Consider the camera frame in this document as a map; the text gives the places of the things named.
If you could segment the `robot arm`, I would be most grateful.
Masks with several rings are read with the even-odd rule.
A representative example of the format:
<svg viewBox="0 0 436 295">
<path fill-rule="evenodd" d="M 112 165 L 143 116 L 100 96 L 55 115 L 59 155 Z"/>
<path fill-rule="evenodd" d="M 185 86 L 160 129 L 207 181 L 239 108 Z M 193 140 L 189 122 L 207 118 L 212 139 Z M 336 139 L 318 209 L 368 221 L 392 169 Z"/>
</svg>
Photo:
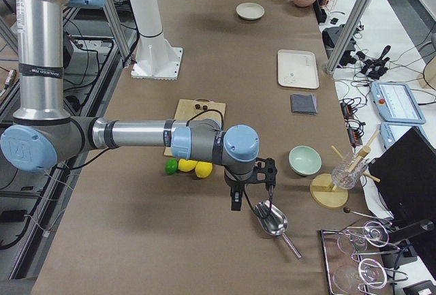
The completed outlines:
<svg viewBox="0 0 436 295">
<path fill-rule="evenodd" d="M 223 130 L 202 121 L 108 121 L 73 117 L 63 107 L 63 8 L 101 7 L 105 0 L 16 0 L 20 108 L 1 135 L 1 150 L 16 168 L 40 172 L 95 149 L 165 146 L 173 156 L 223 166 L 232 209 L 258 181 L 259 139 L 246 125 Z"/>
</svg>

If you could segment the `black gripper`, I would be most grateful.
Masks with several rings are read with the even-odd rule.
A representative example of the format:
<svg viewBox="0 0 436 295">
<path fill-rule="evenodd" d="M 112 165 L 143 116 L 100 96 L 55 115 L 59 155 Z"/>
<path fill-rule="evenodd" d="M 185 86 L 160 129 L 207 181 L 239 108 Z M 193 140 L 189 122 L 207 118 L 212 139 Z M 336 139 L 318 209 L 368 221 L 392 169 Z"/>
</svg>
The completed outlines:
<svg viewBox="0 0 436 295">
<path fill-rule="evenodd" d="M 251 178 L 252 170 L 244 172 L 242 174 L 237 174 L 231 170 L 225 169 L 224 176 L 225 182 L 230 187 L 231 196 L 231 210 L 240 211 L 243 201 L 243 191 L 245 187 L 249 184 L 249 179 Z"/>
</svg>

